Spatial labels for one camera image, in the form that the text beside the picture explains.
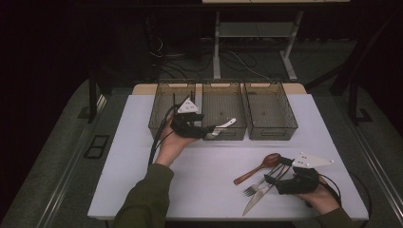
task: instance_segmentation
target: white table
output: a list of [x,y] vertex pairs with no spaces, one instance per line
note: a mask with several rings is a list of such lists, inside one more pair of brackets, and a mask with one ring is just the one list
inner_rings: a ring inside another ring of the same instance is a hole
[[[315,216],[316,212],[300,199],[281,196],[272,189],[243,217],[243,209],[250,199],[243,195],[243,190],[259,181],[267,170],[260,170],[238,186],[233,183],[235,178],[258,166],[268,154],[279,153],[293,159],[300,152],[334,160],[334,165],[319,167],[317,171],[337,183],[343,207],[352,219],[368,219],[312,96],[290,94],[288,98],[299,126],[290,141],[254,142],[245,135],[238,142],[197,141],[188,146],[171,166],[175,177],[169,192],[171,204],[167,219],[298,220]],[[153,101],[153,95],[129,96],[89,217],[114,219],[128,191],[144,177],[153,142],[147,127]]]

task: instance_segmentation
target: floor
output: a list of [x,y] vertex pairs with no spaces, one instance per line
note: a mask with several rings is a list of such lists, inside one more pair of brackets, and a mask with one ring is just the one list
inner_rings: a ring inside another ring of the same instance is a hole
[[[200,60],[184,58],[170,50],[170,58],[161,68],[161,78],[212,78],[212,51],[209,39],[203,40],[206,49]],[[252,47],[242,50],[237,41],[221,42],[222,78],[279,78],[289,82],[278,51],[284,48],[281,40],[248,40]],[[337,67],[355,46],[352,41],[296,42],[291,62],[297,82],[306,85]],[[358,107],[365,108],[373,121],[352,124],[347,117],[346,91],[332,96],[329,87],[333,79],[307,92],[314,96],[336,148],[371,217],[358,221],[362,227],[402,227],[403,140],[391,126],[368,93],[360,89]],[[87,82],[77,88],[58,123],[55,125],[40,156],[20,189],[1,227],[112,227],[113,222],[89,218],[86,213],[107,158],[125,100],[132,88],[117,87],[110,95],[101,96],[99,114],[87,123]],[[109,139],[100,159],[86,159],[86,153],[96,135]],[[273,227],[264,222],[208,224],[211,227]],[[313,220],[295,221],[297,228],[318,227]],[[182,227],[186,224],[167,223]]]

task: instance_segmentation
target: person's left hand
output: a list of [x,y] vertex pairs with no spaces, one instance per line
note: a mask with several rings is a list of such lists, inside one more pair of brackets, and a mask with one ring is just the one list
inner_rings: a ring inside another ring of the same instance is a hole
[[170,166],[182,153],[185,147],[198,139],[184,138],[177,135],[171,128],[172,118],[166,123],[161,134],[160,153],[155,160],[165,166]]

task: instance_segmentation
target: green sleeve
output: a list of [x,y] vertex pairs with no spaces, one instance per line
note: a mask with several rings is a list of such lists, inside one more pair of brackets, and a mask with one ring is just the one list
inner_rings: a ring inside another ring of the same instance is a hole
[[335,209],[327,214],[317,217],[322,228],[356,228],[357,226],[347,215],[343,208]]
[[164,227],[169,206],[169,185],[174,173],[161,164],[151,164],[143,180],[128,193],[113,221],[113,227]]

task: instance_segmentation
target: brown spoon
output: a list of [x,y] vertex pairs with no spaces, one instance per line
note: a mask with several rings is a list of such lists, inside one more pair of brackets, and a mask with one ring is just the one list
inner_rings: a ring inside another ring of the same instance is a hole
[[264,158],[264,160],[260,166],[256,167],[255,169],[252,169],[251,171],[244,174],[243,176],[235,179],[234,184],[238,185],[238,184],[242,183],[243,181],[245,181],[246,179],[248,179],[252,175],[254,175],[256,172],[258,172],[258,170],[260,170],[261,168],[276,167],[279,164],[279,158],[281,158],[281,155],[278,153],[269,154],[268,156],[266,156]]

